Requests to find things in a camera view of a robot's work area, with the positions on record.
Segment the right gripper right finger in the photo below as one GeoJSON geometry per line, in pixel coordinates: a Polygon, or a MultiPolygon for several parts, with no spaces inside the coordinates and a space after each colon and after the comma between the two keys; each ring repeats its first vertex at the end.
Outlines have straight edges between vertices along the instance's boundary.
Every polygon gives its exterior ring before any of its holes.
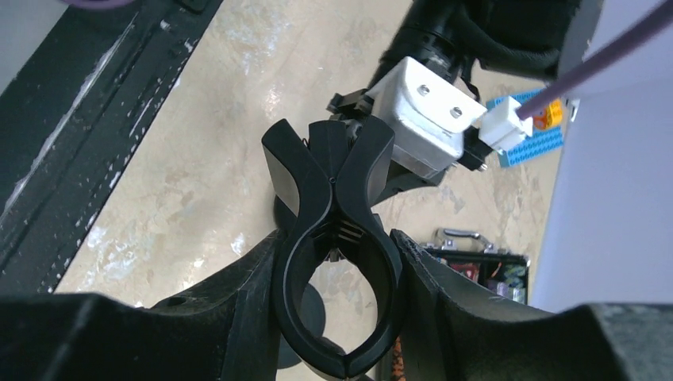
{"type": "Polygon", "coordinates": [[[409,380],[669,380],[672,308],[590,303],[554,314],[497,295],[433,259],[404,232],[409,380]]]}

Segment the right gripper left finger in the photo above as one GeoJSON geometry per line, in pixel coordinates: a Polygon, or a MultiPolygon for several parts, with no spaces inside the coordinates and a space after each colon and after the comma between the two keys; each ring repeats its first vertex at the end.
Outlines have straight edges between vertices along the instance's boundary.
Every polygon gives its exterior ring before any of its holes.
{"type": "Polygon", "coordinates": [[[4,380],[273,380],[274,231],[248,253],[151,308],[101,294],[1,300],[4,380]]]}

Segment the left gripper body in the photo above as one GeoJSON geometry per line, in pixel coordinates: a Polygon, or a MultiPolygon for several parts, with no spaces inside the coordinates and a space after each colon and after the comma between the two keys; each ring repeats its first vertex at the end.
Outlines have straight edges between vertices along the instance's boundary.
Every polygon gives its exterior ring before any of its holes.
{"type": "MultiPolygon", "coordinates": [[[[475,99],[461,79],[457,79],[451,84],[481,104],[480,99],[475,99]]],[[[352,137],[357,137],[365,120],[373,116],[371,114],[373,101],[366,96],[368,90],[370,89],[365,88],[349,94],[334,94],[333,99],[327,107],[328,111],[332,113],[333,118],[347,123],[352,137]]],[[[469,171],[486,170],[486,158],[493,150],[479,139],[479,132],[475,127],[475,122],[463,132],[463,149],[464,152],[460,159],[430,179],[423,179],[415,175],[391,159],[386,186],[383,188],[378,200],[382,202],[396,194],[416,188],[436,187],[441,183],[448,169],[456,165],[465,167],[469,171]]]]}

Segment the black round-base mic stand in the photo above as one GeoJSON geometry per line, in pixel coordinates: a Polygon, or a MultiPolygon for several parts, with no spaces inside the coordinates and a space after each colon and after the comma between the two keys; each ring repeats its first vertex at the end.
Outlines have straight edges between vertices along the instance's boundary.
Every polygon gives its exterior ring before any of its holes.
{"type": "Polygon", "coordinates": [[[406,304],[402,258],[371,211],[386,186],[394,131],[369,117],[351,140],[342,121],[317,121],[303,141],[286,120],[262,137],[275,193],[294,215],[275,254],[272,301],[279,328],[297,355],[325,379],[358,379],[398,337],[406,304]],[[299,309],[307,283],[332,252],[355,265],[374,291],[377,322],[343,354],[314,336],[299,309]]]}

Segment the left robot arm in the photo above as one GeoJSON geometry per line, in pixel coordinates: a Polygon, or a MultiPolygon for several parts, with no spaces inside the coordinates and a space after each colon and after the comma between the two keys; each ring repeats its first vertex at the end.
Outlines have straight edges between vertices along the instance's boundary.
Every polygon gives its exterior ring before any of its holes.
{"type": "Polygon", "coordinates": [[[441,79],[471,83],[475,63],[487,71],[553,82],[582,61],[601,1],[414,1],[368,89],[409,56],[441,79]]]}

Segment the black poker chip case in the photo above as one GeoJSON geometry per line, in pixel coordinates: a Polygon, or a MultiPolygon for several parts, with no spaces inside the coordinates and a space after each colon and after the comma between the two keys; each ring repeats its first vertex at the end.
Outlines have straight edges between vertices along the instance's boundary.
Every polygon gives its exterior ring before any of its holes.
{"type": "Polygon", "coordinates": [[[438,262],[515,302],[529,301],[530,259],[498,247],[481,233],[439,228],[421,245],[438,262]]]}

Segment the yellow orange toy brick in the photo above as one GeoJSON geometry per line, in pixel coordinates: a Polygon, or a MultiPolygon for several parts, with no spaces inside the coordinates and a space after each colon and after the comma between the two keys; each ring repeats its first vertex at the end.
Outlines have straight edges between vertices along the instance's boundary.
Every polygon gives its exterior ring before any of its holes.
{"type": "Polygon", "coordinates": [[[533,115],[533,126],[536,130],[545,131],[556,127],[563,121],[563,104],[559,98],[549,103],[538,114],[533,115]]]}

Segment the blue building baseplate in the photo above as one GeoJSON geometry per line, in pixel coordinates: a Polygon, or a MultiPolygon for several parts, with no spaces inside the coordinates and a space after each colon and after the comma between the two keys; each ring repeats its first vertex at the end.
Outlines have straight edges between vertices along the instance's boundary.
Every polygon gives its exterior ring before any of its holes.
{"type": "MultiPolygon", "coordinates": [[[[512,98],[520,103],[525,103],[533,96],[541,92],[541,88],[511,94],[512,98]]],[[[492,98],[486,101],[486,108],[491,110],[502,102],[507,96],[492,98]]],[[[514,167],[526,161],[545,155],[563,146],[563,133],[561,124],[546,130],[533,129],[533,135],[526,138],[516,147],[498,154],[500,167],[514,167]]]]}

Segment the black front mounting rail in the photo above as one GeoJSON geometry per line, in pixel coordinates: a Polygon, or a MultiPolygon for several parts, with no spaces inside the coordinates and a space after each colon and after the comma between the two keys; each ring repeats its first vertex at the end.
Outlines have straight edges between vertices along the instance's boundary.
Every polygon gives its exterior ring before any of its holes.
{"type": "Polygon", "coordinates": [[[220,7],[70,7],[1,96],[1,293],[53,292],[220,7]]]}

